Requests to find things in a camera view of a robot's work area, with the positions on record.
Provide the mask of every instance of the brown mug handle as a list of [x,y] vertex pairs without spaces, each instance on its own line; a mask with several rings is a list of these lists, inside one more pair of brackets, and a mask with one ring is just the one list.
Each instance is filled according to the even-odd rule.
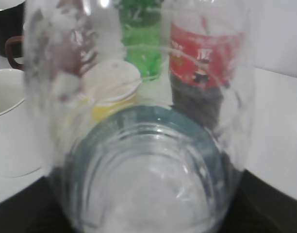
[[23,36],[13,36],[9,38],[6,43],[5,43],[5,51],[6,51],[6,57],[11,65],[12,68],[14,69],[21,69],[23,70],[23,65],[19,64],[18,62],[15,61],[14,56],[13,56],[13,51],[12,51],[12,46],[17,43],[22,43],[23,41]]

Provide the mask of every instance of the bottle label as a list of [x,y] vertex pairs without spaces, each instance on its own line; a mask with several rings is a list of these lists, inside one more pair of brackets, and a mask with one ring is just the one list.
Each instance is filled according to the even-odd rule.
[[182,82],[202,90],[227,85],[235,74],[242,37],[240,33],[200,35],[172,23],[171,46],[176,51],[170,55],[170,70]]

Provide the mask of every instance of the plastic bottle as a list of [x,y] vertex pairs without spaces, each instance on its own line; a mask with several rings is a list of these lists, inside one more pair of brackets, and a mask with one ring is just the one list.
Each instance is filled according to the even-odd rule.
[[212,130],[238,65],[246,2],[173,0],[173,12],[171,46],[183,52],[170,56],[174,106]]
[[150,80],[159,76],[162,56],[158,50],[161,42],[161,17],[159,12],[149,9],[160,8],[161,3],[161,0],[121,0],[115,5],[123,25],[122,42],[127,46],[126,61],[140,70],[142,78]]

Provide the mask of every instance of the green plastic bottle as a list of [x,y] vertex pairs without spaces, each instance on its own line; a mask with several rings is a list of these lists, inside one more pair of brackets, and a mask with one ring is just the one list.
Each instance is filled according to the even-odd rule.
[[127,47],[126,61],[134,64],[141,77],[157,79],[161,73],[162,0],[121,0],[116,8],[123,28],[123,44]]

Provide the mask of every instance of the white paper cup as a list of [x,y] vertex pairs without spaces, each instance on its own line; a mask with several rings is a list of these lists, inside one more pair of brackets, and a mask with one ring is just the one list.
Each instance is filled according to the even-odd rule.
[[24,102],[23,72],[0,69],[0,177],[40,168],[39,148]]

